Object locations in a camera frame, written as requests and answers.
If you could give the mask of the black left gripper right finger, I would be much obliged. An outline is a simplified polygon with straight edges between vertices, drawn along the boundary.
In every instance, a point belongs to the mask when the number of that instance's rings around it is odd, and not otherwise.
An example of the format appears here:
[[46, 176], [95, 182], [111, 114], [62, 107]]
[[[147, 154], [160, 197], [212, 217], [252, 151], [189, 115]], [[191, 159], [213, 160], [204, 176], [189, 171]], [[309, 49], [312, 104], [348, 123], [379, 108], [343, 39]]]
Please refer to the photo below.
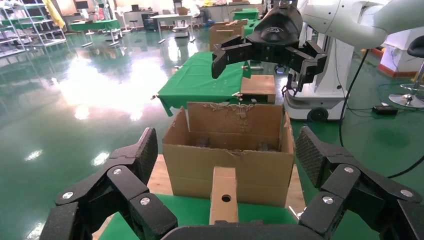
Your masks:
[[366, 168], [346, 148], [321, 141], [307, 126], [300, 129], [295, 150], [318, 190], [299, 218], [301, 226], [328, 240], [351, 211], [382, 240], [423, 239], [419, 193]]

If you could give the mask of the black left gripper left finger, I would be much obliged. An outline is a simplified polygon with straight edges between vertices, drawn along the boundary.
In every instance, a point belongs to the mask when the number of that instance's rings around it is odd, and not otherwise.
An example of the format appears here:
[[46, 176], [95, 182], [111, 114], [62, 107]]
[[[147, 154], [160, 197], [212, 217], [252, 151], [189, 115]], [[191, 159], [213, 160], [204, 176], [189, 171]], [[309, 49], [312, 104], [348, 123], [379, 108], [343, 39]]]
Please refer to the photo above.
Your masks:
[[147, 186], [157, 157], [157, 133], [148, 127], [135, 144], [116, 149], [100, 170], [57, 195], [40, 238], [90, 240], [119, 213], [139, 239], [162, 239], [178, 220]]

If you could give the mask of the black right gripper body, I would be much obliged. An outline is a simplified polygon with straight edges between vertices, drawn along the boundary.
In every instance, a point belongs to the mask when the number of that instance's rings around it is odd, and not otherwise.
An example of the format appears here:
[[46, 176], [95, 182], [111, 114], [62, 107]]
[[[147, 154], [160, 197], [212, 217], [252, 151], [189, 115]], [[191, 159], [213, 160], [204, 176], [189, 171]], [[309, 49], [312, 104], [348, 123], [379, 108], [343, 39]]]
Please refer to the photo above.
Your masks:
[[246, 42], [251, 43], [249, 56], [254, 61], [288, 63], [290, 52], [286, 48], [298, 48], [302, 25], [295, 6], [273, 8], [246, 36]]

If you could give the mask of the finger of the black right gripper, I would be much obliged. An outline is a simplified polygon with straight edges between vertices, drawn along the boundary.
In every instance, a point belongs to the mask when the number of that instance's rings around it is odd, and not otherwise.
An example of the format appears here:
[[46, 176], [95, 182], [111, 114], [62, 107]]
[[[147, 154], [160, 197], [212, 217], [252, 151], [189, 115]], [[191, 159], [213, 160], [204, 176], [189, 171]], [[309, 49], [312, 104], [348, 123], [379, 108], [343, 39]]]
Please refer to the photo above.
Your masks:
[[217, 79], [227, 65], [251, 60], [253, 44], [241, 35], [234, 35], [213, 45], [211, 76]]
[[324, 71], [327, 54], [312, 40], [306, 40], [302, 47], [288, 46], [286, 66], [296, 75], [289, 74], [285, 88], [294, 93], [301, 92], [304, 84], [310, 84], [314, 77]]

